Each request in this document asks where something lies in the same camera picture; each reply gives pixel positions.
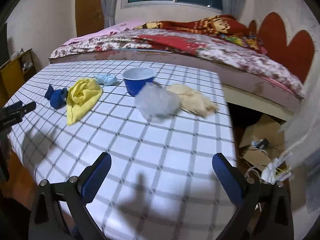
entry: checkered tablecloth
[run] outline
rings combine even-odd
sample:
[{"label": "checkered tablecloth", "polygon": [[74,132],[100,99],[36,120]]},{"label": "checkered tablecloth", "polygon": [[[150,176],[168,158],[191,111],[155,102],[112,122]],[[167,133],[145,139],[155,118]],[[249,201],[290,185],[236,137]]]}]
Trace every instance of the checkered tablecloth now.
[{"label": "checkered tablecloth", "polygon": [[[147,122],[134,107],[121,73],[133,66],[157,72],[155,82],[183,83],[219,105],[207,118],[180,111],[163,122]],[[66,107],[57,111],[44,98],[82,77],[113,73],[120,80],[104,86],[93,109],[67,126]],[[113,239],[215,239],[235,208],[212,169],[222,152],[235,166],[228,108],[217,74],[184,66],[139,61],[86,61],[51,64],[9,100],[37,103],[13,127],[10,138],[23,165],[39,183],[79,175],[103,151],[112,167],[94,201],[87,205],[106,236]],[[61,204],[68,212],[65,203]]]}]

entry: yellow cloth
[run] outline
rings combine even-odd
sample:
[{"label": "yellow cloth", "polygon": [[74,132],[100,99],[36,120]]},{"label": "yellow cloth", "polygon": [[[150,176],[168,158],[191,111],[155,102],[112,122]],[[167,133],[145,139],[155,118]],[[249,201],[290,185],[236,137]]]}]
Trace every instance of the yellow cloth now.
[{"label": "yellow cloth", "polygon": [[80,120],[99,100],[102,88],[95,79],[81,78],[74,84],[67,97],[67,123]]}]

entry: heart-shaped headboard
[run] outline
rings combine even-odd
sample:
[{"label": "heart-shaped headboard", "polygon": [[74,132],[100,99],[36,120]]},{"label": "heart-shaped headboard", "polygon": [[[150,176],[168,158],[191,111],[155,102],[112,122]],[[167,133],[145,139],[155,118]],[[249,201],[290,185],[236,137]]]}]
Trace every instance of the heart-shaped headboard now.
[{"label": "heart-shaped headboard", "polygon": [[[257,33],[254,20],[251,21],[249,29],[252,33]],[[304,83],[315,53],[310,34],[305,30],[299,31],[287,46],[284,22],[277,13],[272,12],[263,20],[258,37],[264,41],[267,56],[284,65]]]}]

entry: cardboard box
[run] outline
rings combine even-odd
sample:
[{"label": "cardboard box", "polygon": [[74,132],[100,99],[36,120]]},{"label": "cardboard box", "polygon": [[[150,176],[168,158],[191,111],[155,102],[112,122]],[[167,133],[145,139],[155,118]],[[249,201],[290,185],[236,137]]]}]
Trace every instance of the cardboard box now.
[{"label": "cardboard box", "polygon": [[[244,131],[239,147],[249,147],[245,150],[243,158],[260,171],[284,151],[284,133],[279,133],[280,127],[279,123],[263,114],[257,123],[248,126]],[[268,156],[251,146],[252,141],[259,141],[264,138],[270,143],[269,148],[266,149]]]}]

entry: blue bucket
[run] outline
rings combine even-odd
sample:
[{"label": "blue bucket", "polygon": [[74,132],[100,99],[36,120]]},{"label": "blue bucket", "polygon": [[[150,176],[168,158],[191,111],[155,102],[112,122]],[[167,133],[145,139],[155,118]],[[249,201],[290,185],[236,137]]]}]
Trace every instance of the blue bucket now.
[{"label": "blue bucket", "polygon": [[123,72],[125,86],[130,96],[135,97],[143,86],[152,83],[156,72],[149,67],[134,67]]}]

